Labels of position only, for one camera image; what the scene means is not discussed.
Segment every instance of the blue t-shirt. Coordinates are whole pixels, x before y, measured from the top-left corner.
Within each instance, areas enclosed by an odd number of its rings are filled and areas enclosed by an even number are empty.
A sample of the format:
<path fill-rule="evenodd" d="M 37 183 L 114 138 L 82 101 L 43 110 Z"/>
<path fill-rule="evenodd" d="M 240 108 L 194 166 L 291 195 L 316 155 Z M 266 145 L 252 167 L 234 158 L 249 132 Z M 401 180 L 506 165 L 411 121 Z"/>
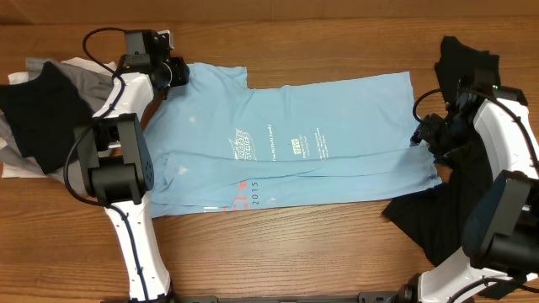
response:
<path fill-rule="evenodd" d="M 417 122 L 407 72 L 249 89 L 245 68 L 189 68 L 189 84 L 170 90 L 145 130 L 154 215 L 256 208 L 239 192 L 251 183 L 267 208 L 386 199 L 440 182 L 426 147 L 408 147 Z M 342 189 L 354 182 L 369 190 Z"/>

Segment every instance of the cable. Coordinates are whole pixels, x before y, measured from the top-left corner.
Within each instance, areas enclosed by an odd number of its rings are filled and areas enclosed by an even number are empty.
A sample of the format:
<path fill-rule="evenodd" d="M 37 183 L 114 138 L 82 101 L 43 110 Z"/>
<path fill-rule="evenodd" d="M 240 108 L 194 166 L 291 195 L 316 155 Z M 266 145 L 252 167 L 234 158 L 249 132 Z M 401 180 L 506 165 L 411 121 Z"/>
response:
<path fill-rule="evenodd" d="M 88 58 L 90 58 L 92 61 L 94 61 L 95 63 L 97 63 L 99 66 L 101 66 L 102 68 L 104 68 L 105 70 L 109 71 L 112 73 L 112 79 L 114 81 L 114 78 L 117 78 L 118 80 L 120 80 L 120 91 L 118 92 L 118 94 L 116 95 L 114 101 L 110 104 L 109 108 L 104 112 L 102 113 L 98 118 L 96 118 L 93 123 L 87 127 L 78 137 L 77 139 L 75 140 L 75 142 L 73 143 L 73 146 L 71 148 L 71 150 L 69 151 L 69 153 L 67 154 L 67 158 L 66 158 L 66 163 L 64 165 L 64 173 L 63 173 L 63 177 L 64 177 L 64 183 L 66 184 L 66 188 L 67 188 L 67 191 L 69 191 L 69 193 L 77 200 L 83 202 L 83 203 L 86 203 L 86 204 L 89 204 L 89 205 L 96 205 L 96 206 L 102 206 L 102 207 L 106 207 L 108 209 L 111 209 L 111 210 L 114 210 L 115 212 L 118 213 L 118 215 L 120 215 L 121 219 L 124 221 L 124 224 L 125 224 L 125 228 L 127 229 L 127 233 L 129 234 L 129 240 L 131 242 L 131 250 L 133 252 L 133 258 L 135 259 L 135 265 L 136 265 L 136 273 L 138 274 L 138 276 L 140 277 L 141 279 L 141 284 L 142 284 L 142 291 L 144 293 L 144 299 L 145 299 L 145 302 L 148 302 L 149 301 L 149 298 L 148 298 L 148 290 L 147 290 L 147 286 L 146 286 L 146 280 L 144 280 L 144 275 L 142 274 L 142 267 L 141 267 L 141 263 L 140 263 L 140 260 L 138 258 L 138 253 L 136 251 L 136 244 L 135 244 L 135 237 L 133 236 L 133 230 L 131 229 L 131 225 L 129 224 L 129 221 L 127 220 L 127 215 L 124 214 L 123 211 L 121 211 L 118 207 L 114 206 L 114 205 L 104 205 L 104 204 L 101 204 L 99 202 L 96 202 L 96 201 L 92 201 L 91 199 L 85 199 L 84 197 L 80 196 L 79 194 L 77 194 L 77 192 L 73 189 L 73 187 L 71 186 L 71 184 L 69 183 L 69 162 L 73 156 L 73 153 L 75 152 L 75 150 L 77 150 L 77 146 L 81 143 L 81 141 L 83 140 L 83 138 L 91 131 L 93 130 L 93 128 L 99 123 L 101 122 L 107 115 L 109 115 L 115 108 L 116 104 L 118 103 L 118 101 L 120 100 L 121 98 L 121 95 L 124 93 L 124 90 L 125 90 L 125 81 L 124 79 L 118 75 L 116 73 L 116 71 L 112 70 L 111 68 L 109 68 L 108 66 L 106 66 L 105 64 L 101 63 L 99 60 L 97 60 L 94 56 L 92 56 L 92 54 L 90 54 L 90 52 L 88 51 L 88 48 L 86 47 L 86 43 L 88 41 L 88 39 L 98 33 L 98 32 L 103 32 L 103 31 L 108 31 L 108 30 L 112 30 L 112 31 L 120 31 L 122 33 L 126 33 L 127 30 L 126 29 L 119 29 L 119 28 L 114 28 L 114 27 L 105 27 L 105 28 L 100 28 L 100 29 L 95 29 L 95 30 L 92 30 L 91 32 L 89 32 L 85 37 L 84 37 L 84 40 L 83 40 L 83 50 L 84 50 L 84 53 L 86 54 L 86 56 L 88 56 Z"/>
<path fill-rule="evenodd" d="M 141 278 L 141 284 L 142 284 L 142 292 L 144 292 L 144 299 L 146 302 L 148 302 L 148 289 L 146 287 L 146 280 L 144 280 L 144 275 L 142 274 L 142 267 L 141 263 L 138 259 L 138 253 L 136 252 L 136 245 L 135 245 L 135 237 L 133 236 L 133 230 L 131 229 L 131 225 L 129 224 L 129 221 L 127 220 L 127 215 L 124 214 L 121 209 L 114 205 L 109 205 L 107 208 L 114 210 L 115 212 L 120 215 L 121 220 L 125 223 L 125 228 L 127 229 L 127 233 L 129 234 L 129 241 L 131 242 L 131 250 L 133 251 L 133 258 L 135 259 L 135 266 L 136 266 L 136 274 Z"/>
<path fill-rule="evenodd" d="M 533 164 L 533 167 L 536 169 L 537 175 L 539 176 L 539 160 L 537 159 L 536 150 L 533 147 L 533 143 L 531 141 L 530 134 L 528 133 L 528 130 L 525 128 L 525 126 L 522 124 L 522 121 L 520 120 L 520 117 L 517 116 L 515 113 L 513 113 L 513 111 L 511 109 L 507 108 L 507 106 L 503 105 L 495 97 L 488 96 L 485 93 L 480 93 L 480 92 L 477 92 L 477 91 L 474 91 L 474 90 L 468 89 L 468 88 L 461 88 L 460 90 L 465 92 L 465 93 L 473 93 L 473 94 L 475 94 L 475 95 L 477 95 L 477 96 L 479 96 L 481 98 L 487 99 L 488 101 L 490 101 L 490 102 L 496 104 L 498 107 L 500 107 L 505 113 L 507 113 L 511 117 L 511 119 L 513 119 L 513 121 L 519 126 L 520 132 L 524 136 L 524 140 L 526 141 L 526 145 L 528 146 L 528 152 L 530 153 L 531 162 Z"/>
<path fill-rule="evenodd" d="M 414 107 L 412 108 L 412 114 L 414 115 L 414 118 L 419 122 L 419 123 L 423 123 L 423 124 L 426 124 L 426 125 L 437 125 L 437 124 L 440 124 L 440 122 L 431 122 L 431 121 L 425 121 L 425 120 L 422 120 L 420 117 L 418 117 L 417 115 L 417 110 L 418 110 L 418 105 L 421 101 L 423 101 L 424 98 L 427 98 L 429 97 L 431 94 L 434 94 L 434 93 L 439 93 L 441 92 L 441 88 L 437 88 L 437 89 L 433 89 L 431 91 L 428 91 L 427 93 L 424 93 L 421 97 L 419 97 L 417 99 L 417 101 L 415 101 L 414 103 Z"/>
<path fill-rule="evenodd" d="M 478 287 L 480 285 L 488 286 L 488 283 L 492 283 L 492 282 L 511 284 L 514 287 L 518 288 L 518 289 L 529 291 L 529 292 L 534 293 L 534 294 L 539 294 L 539 289 L 533 288 L 533 287 L 530 287 L 530 286 L 526 286 L 526 285 L 522 285 L 522 284 L 520 284 L 518 282 L 515 282 L 513 280 L 504 280 L 504 279 L 500 279 L 500 278 L 485 278 L 485 277 L 483 277 L 479 281 L 475 281 L 475 282 L 463 287 L 461 290 L 457 291 L 451 298 L 449 298 L 447 303 L 455 303 L 456 299 L 458 299 L 462 295 L 466 294 L 468 291 L 473 290 L 474 288 L 476 288 L 476 287 Z"/>
<path fill-rule="evenodd" d="M 64 177 L 64 183 L 66 185 L 66 188 L 67 188 L 67 191 L 69 192 L 69 194 L 71 194 L 71 196 L 73 196 L 75 199 L 83 202 L 83 203 L 86 203 L 86 204 L 89 204 L 89 205 L 95 205 L 95 206 L 102 206 L 102 207 L 106 207 L 107 205 L 103 205 L 99 202 L 96 202 L 96 201 L 93 201 L 91 199 L 85 199 L 84 197 L 80 196 L 79 194 L 77 194 L 77 192 L 73 189 L 73 187 L 71 186 L 71 183 L 69 182 L 69 162 L 71 161 L 71 158 L 73 156 L 73 153 L 77 150 L 77 146 L 81 143 L 81 141 L 83 140 L 83 138 L 99 123 L 101 122 L 101 120 L 104 119 L 104 117 L 106 117 L 108 114 L 110 114 L 110 112 L 112 112 L 116 106 L 116 104 L 118 103 L 118 100 L 120 100 L 120 97 L 122 95 L 122 93 L 124 92 L 124 89 L 125 89 L 125 81 L 124 79 L 120 76 L 120 75 L 117 75 L 116 74 L 116 71 L 113 71 L 111 68 L 109 68 L 108 66 L 106 66 L 105 64 L 101 63 L 99 60 L 97 60 L 94 56 L 92 56 L 92 54 L 90 54 L 90 52 L 88 51 L 88 48 L 86 47 L 86 43 L 88 41 L 88 39 L 98 33 L 98 32 L 102 32 L 102 31 L 107 31 L 107 30 L 113 30 L 113 31 L 120 31 L 122 33 L 125 33 L 127 32 L 127 30 L 125 29 L 119 29 L 119 28 L 114 28 L 114 27 L 105 27 L 105 28 L 101 28 L 101 29 L 95 29 L 95 30 L 92 30 L 91 32 L 87 33 L 86 36 L 84 37 L 84 40 L 83 40 L 83 50 L 84 50 L 84 53 L 86 53 L 86 56 L 88 56 L 88 58 L 92 59 L 92 61 L 94 61 L 95 63 L 97 63 L 99 66 L 101 66 L 102 68 L 104 68 L 105 70 L 111 72 L 113 74 L 113 80 L 114 78 L 118 78 L 118 80 L 120 80 L 120 83 L 121 83 L 121 86 L 120 86 L 120 91 L 118 92 L 118 94 L 116 95 L 116 98 L 114 99 L 114 101 L 112 102 L 112 104 L 110 104 L 109 108 L 103 113 L 101 114 L 98 118 L 96 118 L 93 123 L 88 127 L 86 128 L 79 136 L 78 138 L 75 140 L 75 143 L 73 143 L 73 146 L 71 148 L 71 150 L 69 151 L 69 153 L 67 154 L 67 158 L 66 158 L 66 163 L 64 164 L 64 173 L 63 173 L 63 177 Z"/>

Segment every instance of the gray cloth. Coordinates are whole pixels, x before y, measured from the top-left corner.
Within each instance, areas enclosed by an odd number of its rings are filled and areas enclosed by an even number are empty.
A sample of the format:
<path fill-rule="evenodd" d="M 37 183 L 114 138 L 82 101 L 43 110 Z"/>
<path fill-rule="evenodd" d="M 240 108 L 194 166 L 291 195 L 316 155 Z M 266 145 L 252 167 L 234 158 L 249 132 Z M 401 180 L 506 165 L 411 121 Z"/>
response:
<path fill-rule="evenodd" d="M 63 73 L 78 90 L 78 96 L 86 101 L 93 112 L 100 110 L 112 92 L 112 78 L 97 72 L 66 63 L 58 63 L 52 59 L 26 58 L 28 79 L 36 79 L 45 62 L 50 61 Z"/>
<path fill-rule="evenodd" d="M 28 69 L 29 80 L 36 79 L 43 69 L 45 62 L 50 61 L 54 64 L 77 88 L 78 94 L 84 100 L 93 112 L 101 109 L 112 92 L 112 79 L 110 76 L 91 72 L 78 66 L 72 66 L 65 63 L 58 63 L 52 59 L 27 58 L 26 66 Z M 0 114 L 0 137 L 8 145 L 0 149 L 0 162 L 5 162 L 15 167 L 21 167 L 32 173 L 43 175 L 41 167 L 33 157 L 22 157 L 11 128 L 3 114 Z M 101 156 L 108 156 L 110 151 L 100 153 Z M 63 167 L 53 173 L 46 175 L 48 178 L 54 178 L 64 182 Z M 82 195 L 86 195 L 83 183 L 83 175 L 78 161 L 69 165 L 69 181 L 73 189 Z"/>

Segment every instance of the black cloth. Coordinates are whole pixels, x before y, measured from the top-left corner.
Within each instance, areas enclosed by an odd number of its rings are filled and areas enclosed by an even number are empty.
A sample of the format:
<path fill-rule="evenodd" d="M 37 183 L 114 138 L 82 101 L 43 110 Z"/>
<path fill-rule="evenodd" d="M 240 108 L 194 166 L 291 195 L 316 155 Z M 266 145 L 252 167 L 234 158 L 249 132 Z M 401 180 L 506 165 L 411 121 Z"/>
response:
<path fill-rule="evenodd" d="M 440 61 L 435 64 L 435 70 L 446 102 L 455 102 L 459 80 L 476 69 L 494 72 L 495 84 L 501 85 L 498 55 L 490 55 L 488 51 L 474 50 L 461 44 L 456 37 L 452 36 L 444 37 L 441 41 L 440 52 Z"/>
<path fill-rule="evenodd" d="M 500 85 L 498 65 L 499 56 L 462 45 L 455 37 L 444 37 L 441 58 L 435 64 L 444 100 L 454 102 L 459 80 L 477 69 L 493 72 Z M 475 130 L 470 138 L 464 146 L 437 159 L 453 169 L 449 183 L 395 198 L 382 212 L 420 245 L 436 266 L 461 246 L 464 224 L 492 184 L 483 141 Z"/>
<path fill-rule="evenodd" d="M 445 160 L 453 169 L 449 183 L 395 198 L 382 212 L 423 248 L 435 266 L 461 246 L 466 219 L 492 185 L 487 152 L 478 136 Z"/>
<path fill-rule="evenodd" d="M 0 109 L 23 157 L 34 157 L 44 174 L 64 166 L 73 128 L 92 120 L 77 89 L 50 62 L 35 80 L 0 86 Z"/>

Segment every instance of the wooden surface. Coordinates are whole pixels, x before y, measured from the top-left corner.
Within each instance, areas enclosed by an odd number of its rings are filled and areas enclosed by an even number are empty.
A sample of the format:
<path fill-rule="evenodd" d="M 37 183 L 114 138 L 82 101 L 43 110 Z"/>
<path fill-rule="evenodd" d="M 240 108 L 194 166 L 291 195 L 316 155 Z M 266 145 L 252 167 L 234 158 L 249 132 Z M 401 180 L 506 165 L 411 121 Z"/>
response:
<path fill-rule="evenodd" d="M 188 62 L 246 66 L 251 88 L 410 71 L 416 97 L 437 88 L 433 64 L 441 39 L 456 35 L 501 55 L 502 82 L 524 90 L 532 129 L 539 132 L 539 18 L 119 26 L 171 29 Z M 95 27 L 0 28 L 2 83 L 24 69 L 26 56 L 83 56 L 83 36 Z M 89 48 L 113 61 L 123 44 L 121 35 L 103 33 Z M 435 96 L 419 113 L 442 109 Z M 397 290 L 431 269 L 422 250 L 381 217 L 386 203 L 186 215 L 154 224 L 181 295 L 354 295 Z M 125 297 L 127 285 L 115 232 L 101 209 L 81 205 L 52 180 L 0 180 L 0 302 L 97 302 Z M 516 291 L 505 301 L 539 296 Z"/>
<path fill-rule="evenodd" d="M 539 15 L 534 0 L 0 0 L 0 24 Z"/>

